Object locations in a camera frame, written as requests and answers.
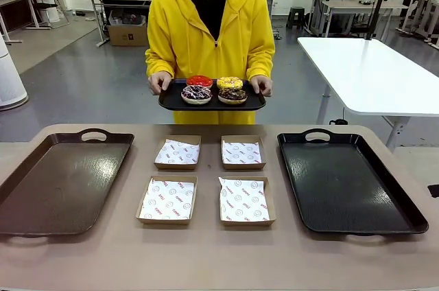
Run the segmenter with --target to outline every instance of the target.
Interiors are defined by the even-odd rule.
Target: yellow hoodie
[[[275,52],[267,0],[227,0],[214,40],[191,0],[152,0],[147,74],[205,75],[249,80],[271,76]],[[177,124],[253,124],[255,113],[175,112]]]

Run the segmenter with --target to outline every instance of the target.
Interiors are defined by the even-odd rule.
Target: hand
[[[272,96],[273,81],[268,77],[262,75],[253,76],[250,80],[250,83],[253,86],[254,92],[256,94],[262,92],[262,95],[264,97]]]
[[[171,82],[172,77],[171,74],[167,71],[159,71],[158,73],[153,73],[148,78],[148,84],[150,86],[150,90],[154,95],[160,95],[162,90],[166,91],[169,83]]]

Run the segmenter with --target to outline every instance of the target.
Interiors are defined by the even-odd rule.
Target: black stand
[[[377,6],[375,7],[375,11],[373,12],[372,22],[370,23],[369,32],[366,36],[366,40],[371,40],[373,37],[373,34],[375,32],[375,28],[377,27],[377,24],[378,24],[379,11],[381,9],[381,5],[383,4],[383,1],[384,0],[378,0],[378,2],[377,2]]]

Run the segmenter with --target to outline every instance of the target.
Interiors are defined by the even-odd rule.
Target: donut
[[[217,86],[222,89],[242,89],[243,82],[238,77],[221,77],[217,80]]]
[[[189,85],[183,89],[181,98],[188,104],[206,104],[211,101],[212,92],[200,85]]]
[[[206,76],[192,76],[189,77],[186,81],[186,84],[189,85],[200,85],[207,87],[208,89],[212,87],[213,81],[209,77]]]
[[[218,93],[218,99],[224,104],[243,104],[247,100],[244,90],[224,89]]]

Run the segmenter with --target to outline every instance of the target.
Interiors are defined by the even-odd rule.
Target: black tray
[[[106,139],[83,140],[90,132]],[[95,128],[46,137],[0,187],[0,234],[41,237],[89,230],[133,139]]]
[[[181,98],[181,93],[186,87],[186,80],[173,80],[166,91],[162,91],[158,98],[158,104],[167,110],[186,111],[186,110],[198,110],[198,111],[254,111],[263,108],[266,105],[265,98],[262,94],[256,94],[252,85],[248,81],[244,81],[243,90],[247,92],[247,101],[243,104],[236,106],[230,104],[223,104],[218,100],[218,88],[216,80],[212,86],[212,100],[208,104],[196,106],[193,104],[187,104]]]
[[[311,133],[330,140],[307,140]],[[419,234],[428,222],[363,137],[278,135],[305,226],[318,233]]]

